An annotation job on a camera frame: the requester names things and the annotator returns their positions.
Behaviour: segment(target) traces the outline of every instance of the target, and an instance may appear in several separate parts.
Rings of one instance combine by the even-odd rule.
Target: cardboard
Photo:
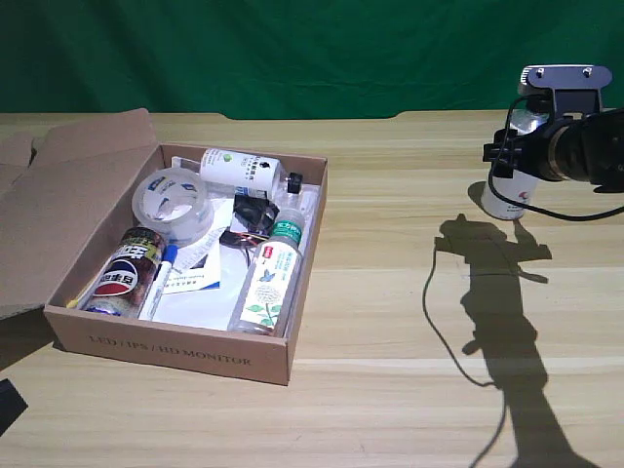
[[[26,171],[32,156],[32,135],[19,132],[0,141],[0,197]]]
[[[277,157],[287,171],[321,186],[287,331],[275,338],[64,308],[136,224],[137,185],[173,156],[199,161],[208,146],[159,144],[139,109],[52,129],[28,168],[13,164],[23,144],[3,147],[20,173],[0,198],[0,317],[43,305],[67,351],[288,384],[327,194],[326,159],[255,153]]]

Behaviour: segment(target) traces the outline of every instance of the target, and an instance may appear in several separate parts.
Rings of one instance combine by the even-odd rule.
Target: green label
[[[301,228],[293,221],[281,220],[277,221],[271,231],[272,236],[283,236],[293,239],[297,245],[301,242]]]

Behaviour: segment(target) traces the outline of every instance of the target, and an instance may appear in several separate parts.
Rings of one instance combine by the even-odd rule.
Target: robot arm
[[[519,93],[526,109],[547,121],[526,135],[506,129],[484,146],[484,161],[501,154],[495,176],[513,170],[542,180],[587,181],[597,191],[624,192],[624,108],[603,111],[601,89],[611,72],[598,65],[532,65]]]

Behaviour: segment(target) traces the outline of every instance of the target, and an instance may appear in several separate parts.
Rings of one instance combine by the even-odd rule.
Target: white bottle
[[[278,159],[218,148],[206,150],[199,174],[207,182],[236,187],[237,195],[271,202],[287,184],[286,171]]]
[[[526,109],[516,109],[512,113],[510,128],[517,130],[518,135],[525,135],[533,132],[537,127],[545,123],[547,119],[548,116],[545,114],[535,114]],[[511,178],[497,176],[492,178],[494,188],[501,195],[524,204],[530,202],[538,181],[537,177],[516,170],[513,171]],[[499,219],[517,219],[525,214],[524,208],[504,202],[494,195],[489,189],[487,182],[481,203],[486,213]]]
[[[256,248],[227,328],[231,332],[284,335],[301,267],[298,246],[305,227],[298,206],[300,185],[296,193],[289,189],[271,236]]]

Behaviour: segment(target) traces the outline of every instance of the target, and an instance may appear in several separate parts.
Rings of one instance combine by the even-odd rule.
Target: box flap
[[[31,166],[0,198],[0,316],[52,297],[143,168],[162,161],[157,148]]]
[[[0,141],[0,197],[30,164],[32,135],[19,132]]]
[[[32,167],[89,158],[156,143],[146,109],[103,115],[51,129]]]

